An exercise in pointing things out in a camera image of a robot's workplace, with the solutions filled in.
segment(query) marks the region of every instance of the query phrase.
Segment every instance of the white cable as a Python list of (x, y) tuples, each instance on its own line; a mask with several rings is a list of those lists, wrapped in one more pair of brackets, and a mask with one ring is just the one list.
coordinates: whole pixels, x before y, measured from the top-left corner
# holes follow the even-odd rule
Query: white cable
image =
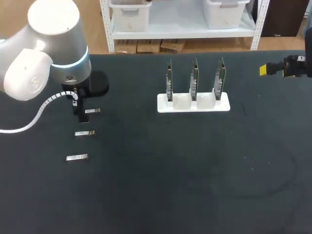
[(2, 130), (0, 129), (0, 133), (6, 133), (6, 134), (10, 134), (10, 133), (20, 133), (23, 131), (26, 131), (27, 129), (30, 129), (32, 126), (35, 125), (35, 123), (38, 121), (38, 119), (40, 118), (44, 108), (53, 100), (61, 97), (61, 96), (65, 96), (65, 95), (71, 95), (73, 97), (73, 99), (75, 101), (78, 100), (78, 96), (76, 93), (72, 92), (72, 91), (64, 91), (58, 94), (55, 94), (51, 97), (49, 97), (41, 106), (40, 109), (37, 113), (37, 115), (35, 116), (35, 118), (33, 119), (33, 121), (31, 121), (27, 126), (23, 127), (23, 128), (19, 128), (19, 129), (14, 129), (14, 130)]

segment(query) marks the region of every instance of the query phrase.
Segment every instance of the white holder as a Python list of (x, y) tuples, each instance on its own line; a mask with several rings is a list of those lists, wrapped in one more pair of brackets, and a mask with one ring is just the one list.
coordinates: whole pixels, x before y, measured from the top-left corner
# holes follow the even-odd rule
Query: white holder
[(213, 89), (211, 93), (197, 93), (197, 101), (192, 101), (190, 93), (173, 93), (173, 101), (168, 101), (167, 94), (158, 94), (157, 109), (159, 113), (217, 112), (229, 111), (231, 107), (227, 93), (222, 93), (221, 100), (217, 101)]

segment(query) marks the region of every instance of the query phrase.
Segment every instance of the white storage box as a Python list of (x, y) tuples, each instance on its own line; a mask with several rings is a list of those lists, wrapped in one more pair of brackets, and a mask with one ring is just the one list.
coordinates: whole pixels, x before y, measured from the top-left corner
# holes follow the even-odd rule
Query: white storage box
[(115, 17), (114, 27), (121, 32), (147, 31), (151, 5), (151, 2), (139, 5), (115, 5), (110, 3)]
[(204, 0), (208, 28), (224, 29), (239, 26), (243, 11), (250, 0)]

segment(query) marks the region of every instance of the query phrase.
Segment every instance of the shelf leg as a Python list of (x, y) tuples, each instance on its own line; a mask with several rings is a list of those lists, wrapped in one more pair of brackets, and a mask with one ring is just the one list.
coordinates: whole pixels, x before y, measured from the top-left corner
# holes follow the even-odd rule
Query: shelf leg
[(250, 47), (250, 50), (257, 50), (259, 41), (261, 38), (261, 33), (264, 25), (265, 16), (267, 15), (268, 7), (270, 0), (259, 0), (261, 4), (258, 5), (258, 16), (257, 16), (257, 22), (255, 25), (255, 31), (253, 35), (253, 42)]
[(112, 39), (112, 31), (113, 31), (114, 25), (112, 25), (111, 18), (110, 18), (109, 0), (100, 0), (99, 3), (101, 5), (101, 11), (102, 11), (108, 50), (109, 52), (115, 52), (115, 44), (114, 44), (114, 40)]

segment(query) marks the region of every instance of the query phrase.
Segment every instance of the black cabinet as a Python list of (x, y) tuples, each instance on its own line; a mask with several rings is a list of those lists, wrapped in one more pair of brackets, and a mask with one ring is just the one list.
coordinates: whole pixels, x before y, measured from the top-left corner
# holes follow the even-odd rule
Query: black cabinet
[(263, 37), (296, 37), (309, 0), (270, 0)]

